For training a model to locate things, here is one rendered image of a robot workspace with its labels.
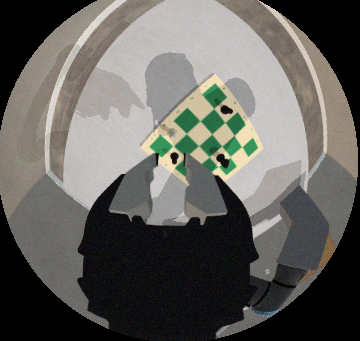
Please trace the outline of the green and cream chessboard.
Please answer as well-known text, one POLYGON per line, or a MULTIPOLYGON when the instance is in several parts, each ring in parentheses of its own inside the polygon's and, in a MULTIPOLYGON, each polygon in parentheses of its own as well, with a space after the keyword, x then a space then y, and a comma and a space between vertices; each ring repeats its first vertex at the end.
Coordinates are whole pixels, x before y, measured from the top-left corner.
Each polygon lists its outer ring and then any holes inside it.
POLYGON ((186 181, 184 153, 189 153, 213 174, 226 181, 262 149, 261 141, 244 110, 230 90, 214 74, 190 94, 147 138, 140 147, 189 186, 186 181), (233 109, 222 114, 223 105, 233 109), (168 131, 177 136, 170 140, 168 131), (178 153, 177 164, 170 155, 178 153), (218 154, 229 159, 228 168, 216 160, 218 154))

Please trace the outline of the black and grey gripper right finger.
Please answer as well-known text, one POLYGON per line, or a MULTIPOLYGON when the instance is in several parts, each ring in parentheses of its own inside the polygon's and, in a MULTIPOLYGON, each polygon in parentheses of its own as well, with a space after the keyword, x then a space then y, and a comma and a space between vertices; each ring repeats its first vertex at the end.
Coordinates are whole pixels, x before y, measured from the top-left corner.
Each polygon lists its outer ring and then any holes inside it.
POLYGON ((250 263, 259 258, 253 241, 250 217, 239 197, 218 176, 188 153, 184 153, 186 181, 184 214, 199 217, 201 225, 223 229, 244 246, 250 263))

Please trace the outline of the black pawn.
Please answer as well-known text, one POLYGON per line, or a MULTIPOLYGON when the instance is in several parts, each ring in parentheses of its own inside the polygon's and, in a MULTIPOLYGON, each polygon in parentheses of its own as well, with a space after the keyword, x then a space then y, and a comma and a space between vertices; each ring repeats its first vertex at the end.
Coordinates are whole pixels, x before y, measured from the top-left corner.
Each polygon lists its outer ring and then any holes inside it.
POLYGON ((179 158, 179 155, 178 155, 178 153, 172 153, 171 155, 170 155, 170 158, 172 159, 172 164, 173 165, 176 165, 177 164, 177 160, 178 160, 178 158, 179 158))
POLYGON ((221 107, 221 113, 222 114, 232 114, 233 113, 233 110, 231 108, 229 108, 228 106, 226 105, 223 105, 221 107))

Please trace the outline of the black knight chess piece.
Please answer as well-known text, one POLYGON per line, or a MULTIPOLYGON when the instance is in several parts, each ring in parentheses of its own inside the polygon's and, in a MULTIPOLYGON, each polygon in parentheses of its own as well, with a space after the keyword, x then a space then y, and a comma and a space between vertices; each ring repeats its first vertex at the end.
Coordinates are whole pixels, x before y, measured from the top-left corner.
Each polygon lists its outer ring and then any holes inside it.
POLYGON ((225 155, 224 154, 218 154, 216 157, 216 160, 218 162, 220 162, 220 164, 224 167, 224 168, 228 168, 229 165, 229 159, 225 159, 225 155))

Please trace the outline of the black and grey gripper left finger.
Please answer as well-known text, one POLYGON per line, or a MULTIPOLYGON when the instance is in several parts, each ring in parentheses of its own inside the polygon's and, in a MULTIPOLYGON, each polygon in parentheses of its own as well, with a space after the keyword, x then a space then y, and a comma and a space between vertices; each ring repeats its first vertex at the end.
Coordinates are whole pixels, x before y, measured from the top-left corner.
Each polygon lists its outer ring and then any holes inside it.
POLYGON ((158 166, 159 153, 152 153, 125 174, 121 174, 95 201, 86 219, 84 235, 78 253, 84 256, 90 240, 102 229, 131 223, 141 216, 145 224, 152 213, 150 184, 158 166))

